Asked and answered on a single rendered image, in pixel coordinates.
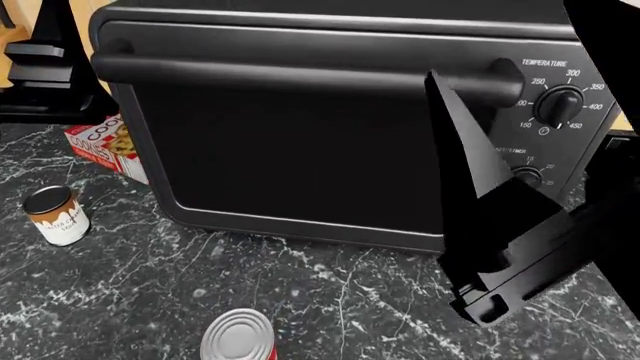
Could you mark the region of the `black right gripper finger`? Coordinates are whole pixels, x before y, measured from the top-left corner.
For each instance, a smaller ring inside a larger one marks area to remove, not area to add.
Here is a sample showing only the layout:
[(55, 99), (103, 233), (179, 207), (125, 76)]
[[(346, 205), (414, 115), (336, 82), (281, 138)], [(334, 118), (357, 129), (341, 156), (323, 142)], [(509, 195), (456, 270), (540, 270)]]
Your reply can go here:
[(510, 168), (446, 80), (430, 71), (424, 80), (441, 185), (447, 240), (471, 236), (513, 178)]

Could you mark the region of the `black timer knob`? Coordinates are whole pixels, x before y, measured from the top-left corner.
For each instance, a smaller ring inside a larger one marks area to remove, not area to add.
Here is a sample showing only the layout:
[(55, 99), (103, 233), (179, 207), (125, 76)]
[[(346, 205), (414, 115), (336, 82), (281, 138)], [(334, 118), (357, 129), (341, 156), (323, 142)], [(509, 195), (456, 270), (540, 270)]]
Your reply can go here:
[(543, 184), (543, 176), (540, 170), (535, 167), (522, 166), (514, 167), (514, 176), (520, 179), (522, 182), (529, 185), (531, 188), (540, 188)]

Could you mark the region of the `black temperature knob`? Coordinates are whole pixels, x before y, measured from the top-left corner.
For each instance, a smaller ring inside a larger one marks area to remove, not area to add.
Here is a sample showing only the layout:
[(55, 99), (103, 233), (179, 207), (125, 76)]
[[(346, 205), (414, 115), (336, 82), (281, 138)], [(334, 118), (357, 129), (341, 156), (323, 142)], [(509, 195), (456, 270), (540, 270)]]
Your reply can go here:
[(543, 125), (559, 129), (583, 109), (584, 95), (577, 86), (554, 86), (540, 95), (533, 106), (534, 118)]

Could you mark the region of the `black toaster oven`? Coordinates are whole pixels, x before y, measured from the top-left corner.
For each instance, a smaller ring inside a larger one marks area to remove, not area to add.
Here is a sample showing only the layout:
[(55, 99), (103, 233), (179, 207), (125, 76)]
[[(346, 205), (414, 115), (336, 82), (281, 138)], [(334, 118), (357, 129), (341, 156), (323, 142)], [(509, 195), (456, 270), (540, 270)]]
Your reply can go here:
[[(140, 56), (417, 74), (524, 74), (514, 107), (466, 107), (508, 167), (541, 171), (563, 202), (619, 107), (563, 0), (116, 0), (96, 11), (97, 50)], [(175, 83), (108, 83), (161, 209), (194, 227), (439, 253), (438, 158), (428, 101)], [(555, 129), (536, 99), (577, 86)]]

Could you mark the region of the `red can silver lid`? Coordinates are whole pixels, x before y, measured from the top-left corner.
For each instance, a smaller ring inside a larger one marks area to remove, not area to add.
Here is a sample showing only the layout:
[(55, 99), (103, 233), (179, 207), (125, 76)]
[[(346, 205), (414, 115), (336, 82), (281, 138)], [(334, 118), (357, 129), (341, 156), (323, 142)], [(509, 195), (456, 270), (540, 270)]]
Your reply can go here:
[(221, 314), (203, 335), (200, 360), (278, 360), (270, 320), (249, 308)]

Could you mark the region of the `red white cookies box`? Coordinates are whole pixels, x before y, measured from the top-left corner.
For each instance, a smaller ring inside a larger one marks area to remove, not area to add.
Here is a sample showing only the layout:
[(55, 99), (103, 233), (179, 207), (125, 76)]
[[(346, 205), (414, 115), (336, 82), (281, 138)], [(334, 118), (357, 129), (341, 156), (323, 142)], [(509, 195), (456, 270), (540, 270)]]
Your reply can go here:
[(76, 125), (64, 131), (76, 155), (87, 158), (141, 182), (149, 184), (140, 158), (120, 114), (99, 125)]

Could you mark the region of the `white caramel sauce can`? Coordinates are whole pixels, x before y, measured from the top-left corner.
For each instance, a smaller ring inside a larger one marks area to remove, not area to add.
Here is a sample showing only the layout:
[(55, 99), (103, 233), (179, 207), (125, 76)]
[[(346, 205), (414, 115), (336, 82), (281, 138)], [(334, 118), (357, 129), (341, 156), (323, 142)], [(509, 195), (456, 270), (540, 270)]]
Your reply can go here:
[(30, 194), (22, 209), (44, 239), (51, 245), (65, 247), (81, 240), (91, 222), (72, 190), (52, 185)]

